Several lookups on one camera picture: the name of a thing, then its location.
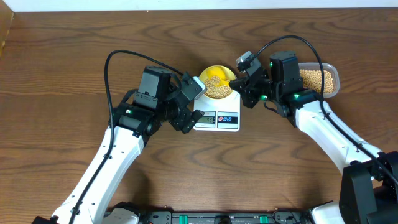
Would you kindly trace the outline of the yellow measuring scoop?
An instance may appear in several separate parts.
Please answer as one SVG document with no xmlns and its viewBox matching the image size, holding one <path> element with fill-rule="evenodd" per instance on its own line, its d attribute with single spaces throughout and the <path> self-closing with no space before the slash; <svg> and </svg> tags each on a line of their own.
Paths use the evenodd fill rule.
<svg viewBox="0 0 398 224">
<path fill-rule="evenodd" d="M 216 87 L 229 86 L 231 80 L 225 69 L 219 66 L 211 67 L 206 72 L 208 82 Z"/>
</svg>

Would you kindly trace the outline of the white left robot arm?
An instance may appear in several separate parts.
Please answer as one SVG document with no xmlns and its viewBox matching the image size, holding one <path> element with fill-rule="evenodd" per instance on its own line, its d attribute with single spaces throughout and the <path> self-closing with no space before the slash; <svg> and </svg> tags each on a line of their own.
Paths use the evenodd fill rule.
<svg viewBox="0 0 398 224">
<path fill-rule="evenodd" d="M 187 106 L 204 94 L 205 84 L 187 73 L 173 78 L 164 68 L 144 69 L 139 88 L 111 108 L 101 146 L 75 189 L 50 218 L 37 216 L 34 223 L 139 223 L 139 214 L 124 207 L 106 213 L 126 171 L 164 121 L 188 133 L 204 115 Z"/>
</svg>

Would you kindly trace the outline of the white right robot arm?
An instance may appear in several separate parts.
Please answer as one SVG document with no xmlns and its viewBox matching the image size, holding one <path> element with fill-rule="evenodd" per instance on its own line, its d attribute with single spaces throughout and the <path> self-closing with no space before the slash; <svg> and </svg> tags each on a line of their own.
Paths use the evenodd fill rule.
<svg viewBox="0 0 398 224">
<path fill-rule="evenodd" d="M 306 89 L 294 52 L 270 56 L 267 71 L 251 52 L 237 59 L 246 76 L 230 82 L 243 105 L 275 104 L 274 112 L 309 135 L 342 174 L 340 199 L 310 209 L 312 223 L 397 223 L 397 152 L 359 137 L 315 90 Z"/>
</svg>

